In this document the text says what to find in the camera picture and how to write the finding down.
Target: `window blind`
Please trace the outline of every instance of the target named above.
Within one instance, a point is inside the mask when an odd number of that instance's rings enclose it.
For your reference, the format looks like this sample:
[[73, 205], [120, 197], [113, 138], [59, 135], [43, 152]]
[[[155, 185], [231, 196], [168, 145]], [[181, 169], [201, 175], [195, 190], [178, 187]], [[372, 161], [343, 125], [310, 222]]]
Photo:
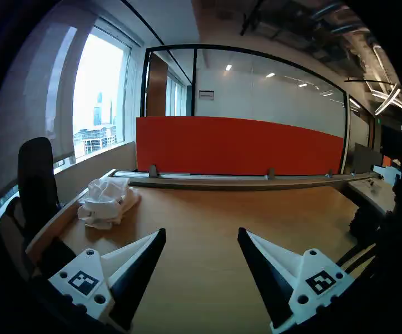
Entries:
[[96, 15], [59, 5], [21, 47], [0, 90], [0, 197], [17, 182], [23, 143], [47, 137], [54, 161], [74, 152], [72, 99], [77, 68]]

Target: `city building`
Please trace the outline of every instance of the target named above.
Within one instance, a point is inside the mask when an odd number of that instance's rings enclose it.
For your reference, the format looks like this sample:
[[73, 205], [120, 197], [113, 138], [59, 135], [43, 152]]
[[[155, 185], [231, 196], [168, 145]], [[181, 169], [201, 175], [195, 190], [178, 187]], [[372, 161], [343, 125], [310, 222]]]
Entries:
[[102, 124], [102, 110], [99, 106], [94, 107], [94, 125]]
[[74, 134], [74, 146], [80, 146], [83, 154], [99, 151], [116, 143], [116, 126], [113, 124], [94, 125]]

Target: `wooden desk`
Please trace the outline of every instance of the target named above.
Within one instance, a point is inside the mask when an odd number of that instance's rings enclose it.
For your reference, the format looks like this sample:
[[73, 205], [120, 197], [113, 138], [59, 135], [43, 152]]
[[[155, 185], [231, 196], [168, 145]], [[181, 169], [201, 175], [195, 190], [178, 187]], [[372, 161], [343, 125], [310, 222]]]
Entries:
[[270, 333], [269, 315], [237, 242], [239, 227], [302, 254], [337, 261], [354, 244], [357, 206], [329, 186], [277, 191], [137, 188], [141, 202], [109, 231], [74, 220], [75, 252], [108, 253], [158, 228], [167, 243], [133, 319], [133, 333]]
[[[369, 184], [369, 180], [374, 182], [373, 186]], [[349, 182], [349, 187], [365, 198], [382, 215], [385, 215], [387, 211], [394, 210], [395, 194], [389, 183], [372, 178]]]

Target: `wooden wall panel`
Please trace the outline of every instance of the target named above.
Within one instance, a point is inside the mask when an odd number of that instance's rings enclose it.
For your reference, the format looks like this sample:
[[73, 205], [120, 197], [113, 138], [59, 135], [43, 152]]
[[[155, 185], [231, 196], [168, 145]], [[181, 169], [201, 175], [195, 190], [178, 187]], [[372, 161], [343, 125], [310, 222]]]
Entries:
[[150, 55], [146, 116], [165, 116], [168, 65], [154, 53]]

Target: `skyscraper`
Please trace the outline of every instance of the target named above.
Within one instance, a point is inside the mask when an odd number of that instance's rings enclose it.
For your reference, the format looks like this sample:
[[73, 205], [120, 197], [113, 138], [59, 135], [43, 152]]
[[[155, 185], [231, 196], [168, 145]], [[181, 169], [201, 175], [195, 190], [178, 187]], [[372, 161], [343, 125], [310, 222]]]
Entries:
[[110, 124], [113, 123], [113, 101], [110, 99]]
[[97, 94], [97, 103], [94, 107], [94, 125], [101, 125], [102, 124], [102, 92]]
[[101, 108], [99, 106], [94, 107], [94, 125], [102, 124]]

